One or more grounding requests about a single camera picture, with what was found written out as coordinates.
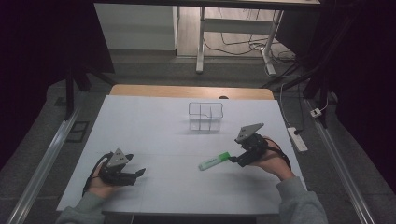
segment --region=person's left hand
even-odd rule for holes
[[[119,189],[120,186],[108,185],[102,181],[99,177],[99,171],[103,164],[98,165],[95,172],[93,173],[90,187],[88,188],[88,192],[96,194],[101,198],[108,198],[116,189]]]

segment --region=clear plastic container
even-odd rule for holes
[[[222,103],[190,103],[190,130],[219,131],[222,108]]]

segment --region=dark background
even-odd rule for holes
[[[338,96],[337,116],[361,144],[389,185],[396,156],[392,76],[396,45],[393,1],[366,1],[331,58],[330,90]],[[326,38],[329,23],[315,16],[311,49]],[[82,63],[112,72],[112,64],[93,4],[89,1],[0,2],[1,167],[29,131],[49,85]]]

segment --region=person's right hand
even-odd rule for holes
[[[263,136],[263,138],[267,139],[266,141],[268,142],[269,147],[274,147],[280,150],[271,138],[267,136]],[[271,150],[267,150],[260,160],[254,161],[250,165],[258,166],[264,171],[276,175],[281,181],[295,177],[285,160],[283,160],[279,154]]]

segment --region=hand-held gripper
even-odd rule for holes
[[[254,161],[258,161],[262,158],[267,150],[271,150],[279,154],[279,156],[285,160],[286,164],[290,167],[290,161],[288,156],[282,152],[282,150],[269,147],[267,141],[271,141],[270,139],[265,139],[261,135],[256,132],[264,126],[263,123],[248,125],[241,128],[241,131],[238,134],[238,137],[235,139],[235,142],[241,144],[242,148],[246,151],[239,157],[230,157],[229,160],[231,162],[237,162],[241,167],[251,164]]]
[[[136,182],[136,179],[145,173],[146,169],[141,169],[134,174],[122,173],[121,170],[128,163],[133,154],[124,155],[120,148],[114,153],[110,152],[105,154],[93,167],[90,176],[87,178],[82,195],[88,190],[91,184],[91,180],[96,177],[100,177],[104,183],[113,186],[132,186]],[[99,170],[98,176],[93,176],[96,168],[103,159],[107,159],[103,162],[101,169]]]

